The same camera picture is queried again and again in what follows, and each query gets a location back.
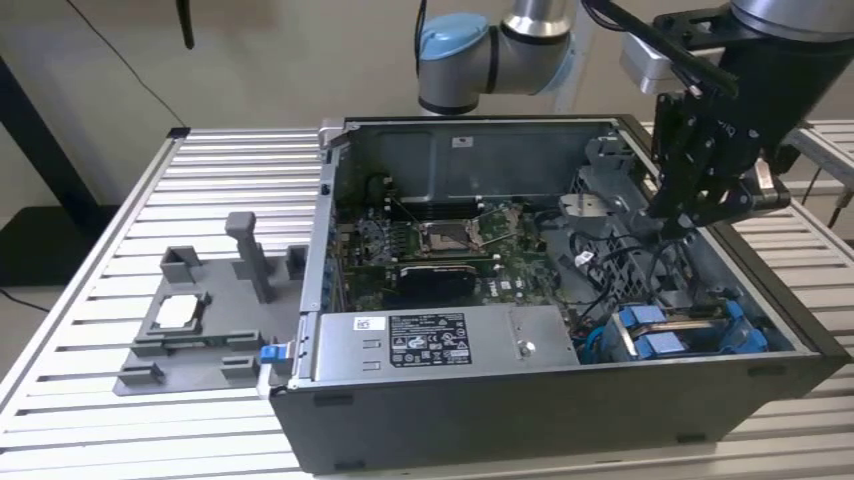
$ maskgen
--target robotic arm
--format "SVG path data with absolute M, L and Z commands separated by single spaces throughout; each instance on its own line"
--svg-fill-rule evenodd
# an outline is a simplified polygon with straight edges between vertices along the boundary
M 660 188 L 647 213 L 663 220 L 661 235 L 787 206 L 776 176 L 797 153 L 781 142 L 851 62 L 854 2 L 732 0 L 660 15 L 652 25 L 611 0 L 580 5 L 603 28 L 625 32 L 623 66 L 659 94 Z M 532 94 L 557 84 L 571 67 L 563 6 L 517 0 L 499 27 L 433 19 L 417 43 L 421 107 L 460 114 L 480 93 Z
M 599 6 L 608 17 L 617 8 L 593 2 Z M 672 57 L 643 48 L 639 37 L 648 32 L 628 37 L 623 65 L 641 89 L 665 89 L 664 78 L 647 76 L 663 65 L 683 83 L 680 93 L 657 96 L 661 178 L 648 209 L 665 220 L 664 237 L 677 237 L 691 226 L 788 205 L 776 176 L 797 153 L 780 145 L 851 62 L 854 2 L 732 0 L 717 9 L 661 15 L 652 29 L 676 47 L 716 60 L 735 86 L 724 91 Z

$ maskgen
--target metal plate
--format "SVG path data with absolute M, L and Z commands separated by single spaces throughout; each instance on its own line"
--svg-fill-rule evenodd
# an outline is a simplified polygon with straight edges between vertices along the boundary
M 282 179 L 316 175 L 314 143 L 312 130 L 196 130 L 166 142 L 0 386 L 0 479 L 310 478 L 254 389 L 136 397 L 110 389 L 160 281 L 158 246 L 190 241 L 205 246 L 202 258 L 236 258 L 212 226 L 237 208 L 256 212 L 266 252 L 308 238 L 312 197 L 285 193 L 314 189 Z M 166 182 L 177 178 L 189 183 Z M 735 228 L 854 353 L 854 252 L 796 204 Z M 849 478 L 852 412 L 854 367 L 844 367 L 805 398 L 764 406 L 716 445 L 382 478 Z

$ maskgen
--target metal table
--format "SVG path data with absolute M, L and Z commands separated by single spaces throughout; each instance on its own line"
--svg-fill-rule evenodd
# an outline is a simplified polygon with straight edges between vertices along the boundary
M 237 209 L 257 214 L 266 252 L 305 243 L 316 154 L 316 130 L 193 130 L 185 140 L 166 141 L 0 385 L 0 479 L 308 477 L 253 389 L 117 397 L 112 386 L 160 281 L 164 248 L 192 244 L 202 258 L 236 258 L 222 220 Z M 797 204 L 739 223 L 736 230 L 854 353 L 854 252 Z M 851 474 L 848 365 L 805 398 L 763 407 L 716 445 L 422 468 L 381 477 Z

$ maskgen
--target small white label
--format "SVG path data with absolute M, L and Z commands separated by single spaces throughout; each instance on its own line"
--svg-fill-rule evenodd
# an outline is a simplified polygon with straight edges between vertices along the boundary
M 385 317 L 354 317 L 353 330 L 385 330 Z
M 580 267 L 581 265 L 584 265 L 587 262 L 589 262 L 589 260 L 592 260 L 593 256 L 595 254 L 592 252 L 581 252 L 577 257 L 575 257 L 575 266 Z
M 475 145 L 475 137 L 452 137 L 450 148 L 468 148 Z

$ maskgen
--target warning label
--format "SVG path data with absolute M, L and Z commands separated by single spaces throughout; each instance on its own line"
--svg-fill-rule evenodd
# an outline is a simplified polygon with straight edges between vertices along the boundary
M 471 363 L 468 330 L 461 313 L 388 317 L 390 364 L 429 367 Z

